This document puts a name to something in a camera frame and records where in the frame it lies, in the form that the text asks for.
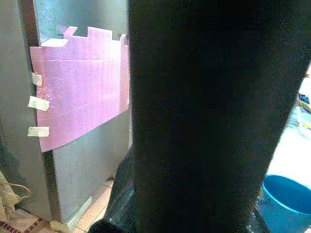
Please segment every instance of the pink foam sheet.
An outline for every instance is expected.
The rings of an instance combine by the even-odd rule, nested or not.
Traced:
[[[42,152],[65,145],[128,109],[129,47],[112,40],[112,31],[88,28],[87,37],[64,32],[62,47],[31,47],[36,74],[42,75],[37,97],[50,101],[37,110],[38,126],[48,126],[40,137]]]

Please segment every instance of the masking tape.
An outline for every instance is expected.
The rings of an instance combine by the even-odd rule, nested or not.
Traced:
[[[34,85],[42,86],[42,76],[41,75],[31,72],[31,76],[33,78],[33,84]]]
[[[47,137],[50,134],[49,127],[29,127],[28,135],[29,137]]]
[[[38,97],[30,96],[28,107],[39,109],[42,111],[47,111],[49,108],[50,102],[47,100],[40,99]]]

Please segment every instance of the gray metal panel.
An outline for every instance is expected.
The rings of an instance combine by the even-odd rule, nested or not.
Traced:
[[[126,0],[36,0],[40,41],[62,38],[68,26],[76,26],[75,35],[86,36],[87,27],[118,33],[127,32]]]
[[[28,127],[36,126],[35,110],[27,107],[34,87],[16,0],[0,2],[0,38],[0,169],[9,182],[30,187],[33,197],[24,201],[23,206],[50,220],[52,215],[39,140],[27,137]]]
[[[128,150],[129,110],[53,151],[61,220],[66,221],[114,172]]]

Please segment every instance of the electrical cord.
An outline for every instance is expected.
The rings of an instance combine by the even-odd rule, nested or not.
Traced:
[[[31,191],[29,188],[21,185],[21,184],[16,184],[16,183],[0,183],[0,186],[4,186],[5,184],[8,184],[10,186],[16,186],[16,187],[22,187],[24,189],[27,190],[27,192],[29,193],[28,195],[26,196],[23,196],[23,197],[20,197],[19,195],[16,195],[14,193],[9,193],[9,192],[6,192],[4,190],[2,190],[3,193],[6,193],[6,194],[9,194],[9,195],[12,195],[12,196],[15,196],[17,198],[17,200],[12,200],[12,201],[7,201],[7,202],[2,202],[2,204],[17,204],[19,202],[21,202],[22,200],[26,199],[26,198],[29,198],[31,196]]]

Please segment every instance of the blue plastic basin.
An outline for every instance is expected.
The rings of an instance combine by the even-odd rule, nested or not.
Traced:
[[[258,209],[271,233],[303,233],[311,225],[311,190],[283,176],[268,175]]]

